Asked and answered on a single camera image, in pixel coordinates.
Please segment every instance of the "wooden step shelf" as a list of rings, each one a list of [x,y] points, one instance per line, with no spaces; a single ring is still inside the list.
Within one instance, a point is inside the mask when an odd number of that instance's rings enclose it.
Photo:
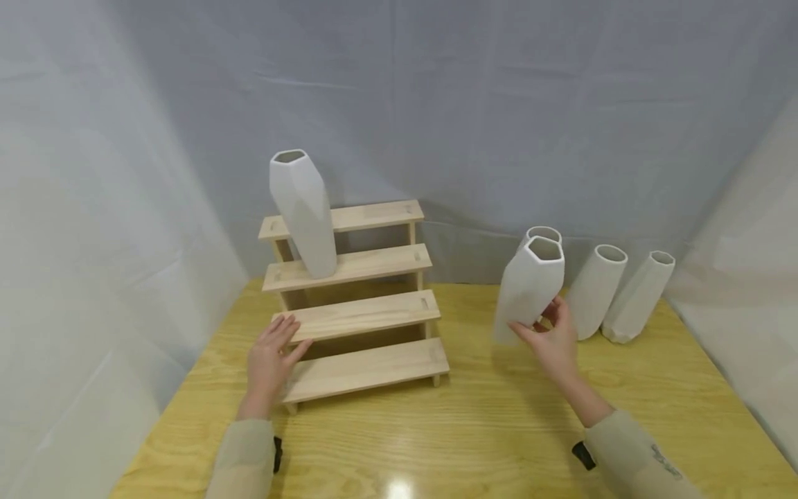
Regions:
[[[433,292],[424,289],[424,270],[433,263],[427,247],[416,241],[416,222],[424,219],[418,201],[337,208],[332,217],[335,232],[404,224],[408,244],[338,255],[334,274],[313,279],[305,264],[294,258],[282,217],[266,217],[259,239],[271,241],[277,263],[266,269],[263,290],[277,293],[281,313],[293,313],[302,323],[292,345],[308,338],[323,341],[413,324],[419,324],[425,339],[300,362],[283,399],[291,414],[296,414],[298,402],[411,379],[431,378],[439,386],[440,375],[448,373],[443,344],[433,338],[432,326],[440,311]],[[306,289],[403,274],[415,291],[308,307]]]
[[[424,213],[416,200],[335,208],[332,215],[333,232],[389,227],[410,224],[424,219]],[[267,216],[263,219],[258,239],[284,240],[288,238],[290,238],[288,228],[280,215]]]
[[[388,275],[423,271],[433,265],[424,244],[395,246],[338,255],[338,268],[330,277],[314,279],[301,260],[272,263],[266,269],[264,291],[293,291],[329,286]]]
[[[286,404],[448,373],[439,338],[306,360],[287,383]]]
[[[291,344],[308,338],[314,341],[342,338],[440,319],[435,295],[429,289],[280,312],[272,320],[288,314],[294,314],[302,323]]]

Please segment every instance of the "wooden table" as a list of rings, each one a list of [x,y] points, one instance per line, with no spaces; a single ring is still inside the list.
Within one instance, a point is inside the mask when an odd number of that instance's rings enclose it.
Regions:
[[[245,390],[247,350],[279,309],[262,284],[255,279],[243,290],[112,498],[203,496]],[[324,288],[325,301],[399,285]],[[279,411],[285,454],[270,497],[610,497],[597,470],[588,473],[571,456],[579,422],[530,352],[492,346],[498,287],[432,288],[450,375],[439,388],[425,379],[307,402],[293,417]],[[381,341],[380,334],[360,340]],[[351,348],[331,341],[311,354]],[[788,463],[664,301],[632,343],[596,335],[580,343],[579,358],[591,382],[630,411],[707,497],[798,497]]]

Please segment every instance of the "vase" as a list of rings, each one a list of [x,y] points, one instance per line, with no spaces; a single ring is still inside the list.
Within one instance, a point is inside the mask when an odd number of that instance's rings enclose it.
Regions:
[[[600,244],[593,249],[584,267],[568,290],[565,301],[571,310],[577,337],[590,338],[601,326],[618,289],[626,253],[615,246]]]
[[[330,201],[305,151],[282,151],[271,158],[269,190],[308,273],[314,279],[334,274],[338,261]]]
[[[534,236],[545,237],[556,242],[560,246],[563,245],[563,235],[560,234],[557,229],[547,227],[545,225],[536,225],[527,229],[527,231],[523,234],[523,237],[521,238],[521,244],[518,245],[516,252],[521,251],[521,248],[526,247],[526,245],[529,244],[529,241]]]
[[[674,272],[676,259],[652,251],[615,297],[602,323],[602,334],[615,343],[627,343],[646,325],[654,306]]]
[[[508,321],[530,326],[563,287],[565,258],[563,248],[554,240],[533,236],[504,268],[496,304],[493,338],[512,345],[518,337]]]

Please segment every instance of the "hand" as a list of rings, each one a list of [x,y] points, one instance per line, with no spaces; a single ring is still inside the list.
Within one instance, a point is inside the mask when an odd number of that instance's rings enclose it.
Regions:
[[[571,322],[568,304],[560,296],[555,296],[543,311],[543,317],[551,321],[552,329],[538,322],[532,324],[531,329],[516,322],[508,323],[508,326],[532,348],[549,378],[559,381],[579,375],[576,329]]]
[[[299,359],[310,348],[312,339],[299,343],[288,355],[283,349],[299,329],[293,315],[280,315],[260,334],[250,349],[247,360],[247,394],[244,395],[237,420],[269,419],[282,387]]]

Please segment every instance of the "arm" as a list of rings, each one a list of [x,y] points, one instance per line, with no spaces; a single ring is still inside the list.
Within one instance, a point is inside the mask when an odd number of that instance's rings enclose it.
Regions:
[[[280,316],[250,350],[247,394],[216,454],[206,499],[263,499],[268,495],[275,465],[271,411],[282,386],[311,343],[306,340],[290,354],[282,354],[298,329],[293,316]]]
[[[615,410],[579,373],[576,330],[565,300],[556,296],[540,323],[510,328],[535,352],[543,370],[585,427],[585,446],[607,486],[618,497],[632,499],[698,499],[701,494],[662,455],[657,444],[629,414]]]

